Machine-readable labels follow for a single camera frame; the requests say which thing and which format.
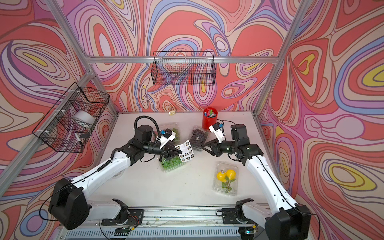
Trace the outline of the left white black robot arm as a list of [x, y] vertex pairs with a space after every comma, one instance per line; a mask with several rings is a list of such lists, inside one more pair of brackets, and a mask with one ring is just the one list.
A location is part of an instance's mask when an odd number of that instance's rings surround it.
[[157, 122], [149, 116], [140, 116], [135, 120], [134, 137], [125, 145], [113, 149], [111, 156], [90, 171], [71, 180], [56, 182], [50, 198], [49, 213], [67, 230], [73, 230], [84, 222], [107, 220], [118, 226], [134, 221], [134, 227], [140, 224], [133, 217], [128, 206], [119, 199], [110, 201], [90, 201], [90, 196], [103, 184], [118, 173], [141, 161], [145, 154], [169, 158], [182, 154], [172, 141], [174, 131], [161, 131]]

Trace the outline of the white fruit sticker sheet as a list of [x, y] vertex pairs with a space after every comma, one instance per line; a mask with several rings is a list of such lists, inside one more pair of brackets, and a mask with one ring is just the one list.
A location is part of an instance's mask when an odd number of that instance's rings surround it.
[[182, 151], [182, 153], [179, 154], [179, 158], [183, 163], [191, 161], [196, 156], [189, 140], [177, 145], [176, 149]]

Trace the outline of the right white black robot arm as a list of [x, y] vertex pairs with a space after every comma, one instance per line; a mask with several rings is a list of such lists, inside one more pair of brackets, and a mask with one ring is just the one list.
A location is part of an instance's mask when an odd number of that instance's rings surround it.
[[216, 139], [205, 143], [203, 150], [216, 157], [234, 155], [234, 161], [241, 162], [257, 180], [269, 205], [266, 209], [252, 199], [238, 201], [235, 207], [238, 220], [253, 221], [265, 230], [270, 240], [307, 239], [312, 217], [310, 210], [305, 205], [300, 206], [278, 181], [261, 148], [250, 142], [245, 125], [231, 125], [230, 141], [225, 139], [223, 128], [219, 122], [209, 127]]

